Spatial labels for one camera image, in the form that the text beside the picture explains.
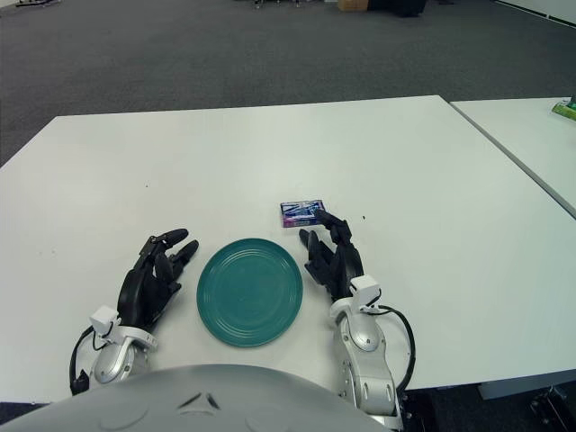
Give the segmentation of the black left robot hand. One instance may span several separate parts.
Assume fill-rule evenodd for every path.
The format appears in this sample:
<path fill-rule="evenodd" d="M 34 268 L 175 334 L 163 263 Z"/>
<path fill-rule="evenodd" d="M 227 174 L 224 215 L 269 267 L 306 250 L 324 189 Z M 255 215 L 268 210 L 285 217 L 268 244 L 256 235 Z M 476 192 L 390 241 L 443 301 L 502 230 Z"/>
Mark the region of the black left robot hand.
<path fill-rule="evenodd" d="M 145 331 L 156 326 L 173 296 L 181 289 L 179 277 L 199 247 L 194 239 L 176 253 L 167 254 L 187 236 L 187 229 L 173 229 L 147 239 L 121 286 L 117 311 L 123 326 Z"/>

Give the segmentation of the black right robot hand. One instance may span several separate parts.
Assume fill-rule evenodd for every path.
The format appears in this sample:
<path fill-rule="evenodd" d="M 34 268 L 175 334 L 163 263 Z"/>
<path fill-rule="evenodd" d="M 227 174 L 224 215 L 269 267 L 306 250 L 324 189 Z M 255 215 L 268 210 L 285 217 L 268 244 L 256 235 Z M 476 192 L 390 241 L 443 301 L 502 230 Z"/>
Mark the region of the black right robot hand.
<path fill-rule="evenodd" d="M 314 230 L 300 229 L 301 243 L 308 251 L 305 268 L 317 284 L 326 288 L 333 302 L 351 297 L 351 280 L 365 272 L 360 254 L 351 241 L 352 233 L 347 221 L 321 209 L 315 211 L 315 216 L 329 231 L 336 249 L 332 251 L 320 241 Z"/>

